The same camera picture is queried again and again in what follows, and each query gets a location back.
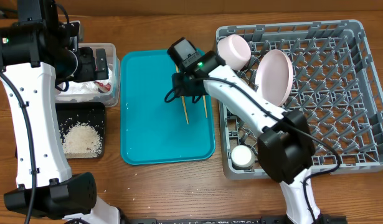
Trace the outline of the pile of white rice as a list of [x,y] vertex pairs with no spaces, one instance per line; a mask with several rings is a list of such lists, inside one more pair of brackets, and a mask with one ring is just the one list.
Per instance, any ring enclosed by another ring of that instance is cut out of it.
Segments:
[[67,159],[94,159],[103,154],[105,125],[96,116],[59,119],[59,131]]

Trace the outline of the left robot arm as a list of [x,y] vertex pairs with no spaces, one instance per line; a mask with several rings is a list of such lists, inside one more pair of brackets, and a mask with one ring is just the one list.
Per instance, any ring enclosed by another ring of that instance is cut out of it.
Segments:
[[60,140],[55,90],[61,83],[108,78],[103,49],[79,46],[80,24],[60,22],[55,1],[19,1],[18,21],[0,28],[0,79],[11,107],[16,189],[8,210],[67,223],[126,223],[97,194],[90,172],[73,175]]

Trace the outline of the wooden chopstick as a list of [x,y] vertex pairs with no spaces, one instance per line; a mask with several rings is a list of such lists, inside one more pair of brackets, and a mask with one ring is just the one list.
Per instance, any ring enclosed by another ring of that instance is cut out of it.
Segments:
[[[179,68],[177,67],[177,65],[175,65],[175,66],[176,66],[176,72],[179,73]],[[184,110],[186,123],[189,124],[189,118],[188,118],[187,107],[186,107],[186,102],[185,102],[184,96],[181,96],[181,101],[182,101],[182,106],[183,106],[183,110]]]
[[202,96],[202,99],[203,99],[203,104],[204,104],[204,112],[205,112],[205,116],[207,118],[207,103],[206,103],[206,96],[203,95]]

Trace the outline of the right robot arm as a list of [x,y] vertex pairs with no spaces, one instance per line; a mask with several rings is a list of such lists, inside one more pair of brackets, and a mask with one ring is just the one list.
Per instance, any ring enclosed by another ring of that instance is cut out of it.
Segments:
[[201,54],[185,38],[167,51],[179,69],[170,91],[179,95],[210,95],[246,122],[257,137],[261,168],[280,184],[289,223],[317,223],[321,212],[310,184],[313,137],[301,111],[285,111],[258,96],[217,53]]

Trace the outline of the white cup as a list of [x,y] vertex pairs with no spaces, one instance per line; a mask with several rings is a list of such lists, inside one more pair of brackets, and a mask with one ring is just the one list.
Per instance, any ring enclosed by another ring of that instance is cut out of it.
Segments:
[[253,151],[244,145],[235,146],[230,153],[232,166],[237,170],[249,170],[253,167],[256,155]]

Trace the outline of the large white plate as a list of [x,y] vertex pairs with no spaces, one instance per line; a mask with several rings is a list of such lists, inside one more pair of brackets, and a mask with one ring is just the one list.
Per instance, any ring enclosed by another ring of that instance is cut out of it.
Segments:
[[291,60],[281,50],[270,50],[260,61],[255,84],[257,93],[273,105],[282,106],[293,84]]

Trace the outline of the white paper wrapper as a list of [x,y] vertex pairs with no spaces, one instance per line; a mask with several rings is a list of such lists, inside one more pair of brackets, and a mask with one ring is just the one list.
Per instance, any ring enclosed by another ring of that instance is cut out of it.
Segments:
[[55,94],[72,95],[72,94],[94,94],[94,93],[108,93],[113,89],[112,87],[112,70],[108,70],[109,79],[97,80],[91,82],[69,82],[69,88],[67,91],[59,91],[55,89]]

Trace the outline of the pink bowl with rice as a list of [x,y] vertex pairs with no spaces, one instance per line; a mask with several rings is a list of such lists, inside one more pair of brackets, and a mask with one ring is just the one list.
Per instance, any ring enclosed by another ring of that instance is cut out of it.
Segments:
[[217,43],[217,52],[233,70],[241,70],[249,62],[252,53],[245,39],[232,34]]

